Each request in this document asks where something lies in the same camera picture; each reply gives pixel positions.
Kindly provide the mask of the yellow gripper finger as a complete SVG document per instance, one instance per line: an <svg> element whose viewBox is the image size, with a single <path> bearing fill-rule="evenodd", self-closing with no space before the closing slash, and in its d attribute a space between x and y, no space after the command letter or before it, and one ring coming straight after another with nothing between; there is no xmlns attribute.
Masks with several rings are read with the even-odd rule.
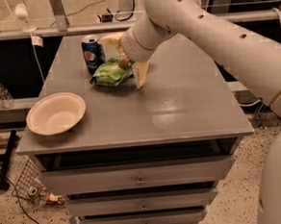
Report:
<svg viewBox="0 0 281 224"><path fill-rule="evenodd" d="M103 36L98 40L101 45L113 46L115 49L121 48L121 38L122 33L111 33L109 35Z"/></svg>
<svg viewBox="0 0 281 224"><path fill-rule="evenodd" d="M146 81L146 74L149 69L149 62L136 62L132 67L133 76L136 80L136 87L140 89Z"/></svg>

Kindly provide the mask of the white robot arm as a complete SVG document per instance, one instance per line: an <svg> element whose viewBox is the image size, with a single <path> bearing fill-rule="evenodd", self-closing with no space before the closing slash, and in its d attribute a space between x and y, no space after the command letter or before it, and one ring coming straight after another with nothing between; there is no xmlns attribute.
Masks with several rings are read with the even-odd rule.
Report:
<svg viewBox="0 0 281 224"><path fill-rule="evenodd" d="M135 63L138 86L157 47L181 34L281 118L281 43L205 12L201 0L144 0L144 8L134 26L99 40ZM257 224L281 224L281 133L268 150L260 184Z"/></svg>

